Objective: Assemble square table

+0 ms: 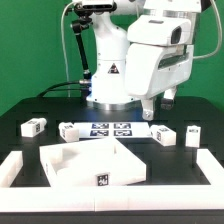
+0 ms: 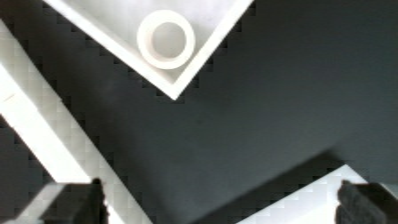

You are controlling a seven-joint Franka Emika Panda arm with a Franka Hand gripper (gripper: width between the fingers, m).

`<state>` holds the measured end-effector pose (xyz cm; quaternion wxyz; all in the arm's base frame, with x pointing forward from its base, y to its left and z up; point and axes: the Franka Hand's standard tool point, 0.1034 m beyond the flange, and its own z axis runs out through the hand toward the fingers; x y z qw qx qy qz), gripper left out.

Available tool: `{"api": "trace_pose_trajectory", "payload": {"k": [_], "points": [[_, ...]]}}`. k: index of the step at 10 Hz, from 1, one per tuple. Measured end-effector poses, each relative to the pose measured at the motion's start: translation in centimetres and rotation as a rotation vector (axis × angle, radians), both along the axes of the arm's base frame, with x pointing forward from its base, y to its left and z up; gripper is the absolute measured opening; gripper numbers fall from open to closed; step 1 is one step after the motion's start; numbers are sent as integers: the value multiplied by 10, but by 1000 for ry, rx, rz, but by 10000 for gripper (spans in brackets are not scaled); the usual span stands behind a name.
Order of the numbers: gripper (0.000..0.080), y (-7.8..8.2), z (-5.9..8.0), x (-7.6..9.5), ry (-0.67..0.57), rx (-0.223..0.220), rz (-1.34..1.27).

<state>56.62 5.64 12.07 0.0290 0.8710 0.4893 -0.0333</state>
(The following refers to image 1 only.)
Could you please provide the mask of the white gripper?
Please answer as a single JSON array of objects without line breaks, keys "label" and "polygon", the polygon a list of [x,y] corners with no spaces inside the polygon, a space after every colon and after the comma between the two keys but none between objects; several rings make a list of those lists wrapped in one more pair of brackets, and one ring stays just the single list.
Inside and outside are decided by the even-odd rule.
[{"label": "white gripper", "polygon": [[192,23],[189,19],[142,15],[128,28],[131,42],[126,56],[125,89],[144,99],[142,117],[154,118],[155,100],[164,92],[161,108],[174,105],[176,85],[189,79],[194,46],[189,44]]}]

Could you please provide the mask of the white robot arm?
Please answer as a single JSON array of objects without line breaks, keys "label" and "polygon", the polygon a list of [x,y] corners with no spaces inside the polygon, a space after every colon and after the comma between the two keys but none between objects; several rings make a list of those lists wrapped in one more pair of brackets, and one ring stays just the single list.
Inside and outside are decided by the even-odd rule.
[{"label": "white robot arm", "polygon": [[154,117],[155,100],[171,109],[177,86],[191,74],[198,15],[215,0],[82,0],[91,14],[97,70],[87,103],[123,110],[140,102]]}]

